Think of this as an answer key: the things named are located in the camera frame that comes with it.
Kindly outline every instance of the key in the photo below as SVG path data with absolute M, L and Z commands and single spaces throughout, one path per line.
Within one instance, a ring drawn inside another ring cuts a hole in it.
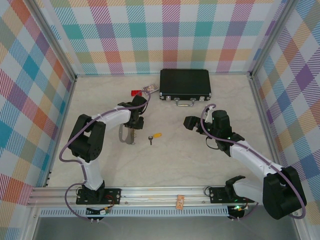
M 153 136 L 149 136 L 148 139 L 150 140 L 150 146 L 152 145 L 152 139 L 154 139 Z

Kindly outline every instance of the purple cable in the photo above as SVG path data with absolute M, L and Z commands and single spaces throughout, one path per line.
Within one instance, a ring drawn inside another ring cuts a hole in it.
M 80 134 L 82 134 L 91 124 L 93 124 L 96 120 L 102 118 L 103 116 L 107 115 L 107 114 L 110 114 L 110 113 L 113 113 L 113 112 L 116 112 L 116 111 L 120 111 L 120 110 L 132 110 L 132 109 L 139 109 L 139 108 L 142 108 L 144 107 L 145 105 L 147 105 L 150 101 L 150 98 L 151 98 L 151 94 L 148 92 L 148 91 L 144 91 L 144 90 L 141 90 L 139 91 L 136 95 L 138 95 L 139 93 L 146 93 L 148 95 L 148 100 L 144 103 L 144 104 L 141 104 L 139 106 L 132 106 L 132 107 L 122 107 L 122 108 L 118 108 L 118 109 L 112 109 L 112 110 L 109 110 L 109 111 L 106 111 L 104 113 L 102 113 L 101 115 L 97 116 L 96 118 L 92 119 L 90 122 L 88 122 L 73 138 L 71 138 L 67 144 L 62 148 L 60 154 L 59 154 L 59 159 L 61 162 L 64 162 L 64 163 L 78 163 L 81 165 L 81 169 L 82 169 L 82 172 L 83 172 L 83 178 L 84 178 L 84 182 L 78 182 L 78 183 L 74 183 L 72 184 L 70 187 L 68 187 L 68 189 L 65 191 L 65 194 L 64 194 L 64 201 L 65 201 L 65 204 L 66 206 L 68 207 L 68 209 L 74 214 L 76 215 L 78 218 L 81 218 L 83 220 L 86 220 L 86 221 L 89 221 L 91 222 L 90 219 L 84 217 L 84 216 L 81 216 L 79 214 L 77 214 L 69 205 L 68 201 L 67 201 L 67 194 L 69 192 L 69 190 L 71 188 L 73 188 L 74 186 L 78 186 L 78 185 L 84 185 L 86 182 L 87 182 L 87 174 L 86 174 L 86 171 L 85 171 L 85 167 L 84 165 L 82 164 L 81 161 L 77 160 L 77 159 L 69 159 L 69 160 L 66 160 L 66 159 L 63 159 L 62 158 L 62 155 L 64 154 L 65 150 L 67 149 L 67 147 L 69 147 L 69 145 L 77 139 L 77 137 L 80 136 Z
M 204 123 L 202 121 L 204 115 L 205 115 L 205 112 L 206 110 L 209 108 L 209 107 L 213 107 L 215 108 L 216 105 L 215 104 L 209 104 L 207 105 L 203 111 L 202 111 L 202 114 L 201 114 L 201 120 L 200 120 L 200 124 L 201 124 L 201 127 L 203 129 L 203 131 L 205 132 L 205 134 L 207 134 L 210 138 L 213 138 L 215 140 L 218 140 L 218 141 L 222 141 L 222 142 L 226 142 L 226 143 L 231 143 L 231 144 L 234 144 L 234 145 L 238 145 L 246 150 L 248 150 L 249 152 L 251 152 L 252 154 L 254 154 L 256 157 L 258 157 L 259 159 L 261 159 L 265 164 L 269 165 L 270 163 L 263 157 L 261 156 L 260 154 L 258 154 L 256 151 L 252 150 L 251 148 L 248 148 L 247 146 L 241 144 L 241 143 L 238 143 L 236 141 L 231 141 L 231 140 L 228 140 L 228 139 L 222 139 L 222 138 L 218 138 L 218 137 L 215 137 L 215 136 L 212 136 L 210 133 L 207 132 L 207 130 L 205 129 L 205 126 L 204 126 Z M 296 197 L 298 198 L 300 204 L 301 204 L 301 208 L 302 208 L 302 214 L 301 216 L 293 216 L 292 214 L 290 214 L 289 216 L 293 219 L 303 219 L 305 216 L 306 216 L 306 206 L 304 204 L 304 201 L 302 200 L 300 194 L 298 193 L 297 189 L 295 188 L 295 186 L 290 182 L 290 180 L 281 172 L 279 171 L 276 167 L 274 167 L 273 165 L 270 165 L 270 168 L 275 170 L 287 183 L 288 185 L 291 187 L 291 189 L 293 190 L 294 194 L 296 195 Z

